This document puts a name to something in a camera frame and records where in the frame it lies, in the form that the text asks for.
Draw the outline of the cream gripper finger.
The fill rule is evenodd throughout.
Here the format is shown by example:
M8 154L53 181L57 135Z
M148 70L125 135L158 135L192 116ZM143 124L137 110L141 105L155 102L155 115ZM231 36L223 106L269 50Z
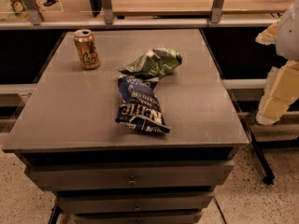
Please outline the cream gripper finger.
M287 61L281 68L272 67L263 91L256 120L272 125L299 99L299 62Z
M255 41L262 45L275 45L277 43L277 29L279 21L272 23L265 30L259 33Z

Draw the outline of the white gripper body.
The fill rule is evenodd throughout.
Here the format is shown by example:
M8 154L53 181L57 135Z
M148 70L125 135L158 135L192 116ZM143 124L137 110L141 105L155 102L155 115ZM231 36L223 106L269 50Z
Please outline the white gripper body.
M294 1L280 18L276 52L287 60L299 61L299 0Z

